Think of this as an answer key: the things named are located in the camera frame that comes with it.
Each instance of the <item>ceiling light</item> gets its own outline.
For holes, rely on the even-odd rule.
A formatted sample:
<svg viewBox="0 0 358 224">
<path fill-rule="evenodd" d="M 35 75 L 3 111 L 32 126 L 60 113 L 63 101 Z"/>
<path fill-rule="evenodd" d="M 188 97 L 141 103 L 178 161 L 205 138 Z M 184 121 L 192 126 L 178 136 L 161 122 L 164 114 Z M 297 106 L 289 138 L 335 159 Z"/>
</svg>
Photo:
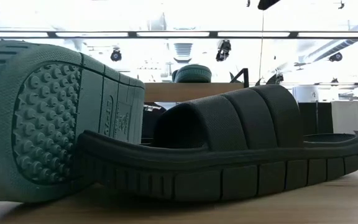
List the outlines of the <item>ceiling light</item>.
<svg viewBox="0 0 358 224">
<path fill-rule="evenodd" d="M 6 37 L 48 37 L 46 32 L 0 32 L 0 38 Z"/>
<path fill-rule="evenodd" d="M 137 32 L 138 37 L 207 37 L 209 32 Z"/>
<path fill-rule="evenodd" d="M 127 37 L 127 32 L 56 32 L 58 37 Z"/>
<path fill-rule="evenodd" d="M 288 37 L 289 32 L 218 32 L 218 37 Z"/>
<path fill-rule="evenodd" d="M 300 32 L 298 37 L 358 37 L 358 32 Z"/>
</svg>

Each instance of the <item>background shoe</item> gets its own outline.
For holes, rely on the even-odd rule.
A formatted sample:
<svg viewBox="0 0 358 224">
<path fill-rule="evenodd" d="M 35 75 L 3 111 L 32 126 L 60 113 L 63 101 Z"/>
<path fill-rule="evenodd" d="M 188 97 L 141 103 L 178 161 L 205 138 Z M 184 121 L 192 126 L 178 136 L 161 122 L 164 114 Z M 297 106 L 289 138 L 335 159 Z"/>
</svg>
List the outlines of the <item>background shoe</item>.
<svg viewBox="0 0 358 224">
<path fill-rule="evenodd" d="M 0 41 L 0 200 L 42 202 L 93 182 L 76 165 L 84 130 L 140 143 L 144 84 L 54 45 Z"/>
</svg>

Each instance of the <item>dark green slide sandal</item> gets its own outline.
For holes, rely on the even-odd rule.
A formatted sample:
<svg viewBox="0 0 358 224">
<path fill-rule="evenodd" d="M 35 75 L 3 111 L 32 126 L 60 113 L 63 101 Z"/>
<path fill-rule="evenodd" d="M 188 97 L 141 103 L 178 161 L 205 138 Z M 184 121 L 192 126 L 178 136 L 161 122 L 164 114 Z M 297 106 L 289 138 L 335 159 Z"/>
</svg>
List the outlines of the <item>dark green slide sandal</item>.
<svg viewBox="0 0 358 224">
<path fill-rule="evenodd" d="M 91 184 L 73 171 L 77 136 L 138 144 L 143 103 L 142 82 L 91 57 L 0 41 L 0 200 L 54 200 Z"/>
<path fill-rule="evenodd" d="M 152 147 L 85 131 L 78 150 L 105 186 L 177 201 L 273 194 L 358 170 L 357 136 L 302 136 L 301 124 L 291 93 L 264 85 L 177 105 Z"/>
<path fill-rule="evenodd" d="M 212 73 L 203 65 L 186 65 L 172 73 L 175 83 L 210 83 Z"/>
</svg>

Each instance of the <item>ceiling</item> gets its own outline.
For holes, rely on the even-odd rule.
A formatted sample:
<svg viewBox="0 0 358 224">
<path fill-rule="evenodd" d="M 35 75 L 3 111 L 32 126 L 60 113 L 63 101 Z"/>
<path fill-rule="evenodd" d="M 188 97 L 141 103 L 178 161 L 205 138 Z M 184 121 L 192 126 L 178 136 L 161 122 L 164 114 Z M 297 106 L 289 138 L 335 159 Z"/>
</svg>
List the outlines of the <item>ceiling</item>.
<svg viewBox="0 0 358 224">
<path fill-rule="evenodd" d="M 358 31 L 358 0 L 281 0 L 268 9 L 257 9 L 256 0 L 0 0 L 0 30 L 129 31 L 129 30 L 252 30 L 252 31 Z M 215 61 L 216 39 L 37 39 L 32 42 L 62 45 L 84 52 L 112 68 L 145 82 L 170 80 L 170 72 L 184 66 L 177 63 L 175 44 L 191 44 L 190 63 L 200 63 L 213 71 L 213 82 L 228 82 L 229 72 L 249 69 L 250 82 L 267 81 L 280 71 L 284 83 L 358 83 L 358 41 L 344 48 L 345 40 L 323 39 L 235 39 L 224 62 Z M 113 47 L 123 60 L 112 62 Z M 312 53 L 334 54 L 302 66 Z M 342 92 L 358 92 L 358 86 L 343 86 Z"/>
</svg>

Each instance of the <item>table surface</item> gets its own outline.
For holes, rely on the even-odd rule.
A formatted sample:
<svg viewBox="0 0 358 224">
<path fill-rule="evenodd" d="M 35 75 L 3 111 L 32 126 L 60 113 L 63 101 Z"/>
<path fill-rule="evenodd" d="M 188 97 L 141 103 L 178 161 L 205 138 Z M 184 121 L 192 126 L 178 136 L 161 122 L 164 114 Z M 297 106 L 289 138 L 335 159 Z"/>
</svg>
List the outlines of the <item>table surface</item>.
<svg viewBox="0 0 358 224">
<path fill-rule="evenodd" d="M 0 202 L 0 223 L 358 223 L 358 171 L 338 180 L 226 203 L 168 203 L 100 185 L 57 202 Z"/>
</svg>

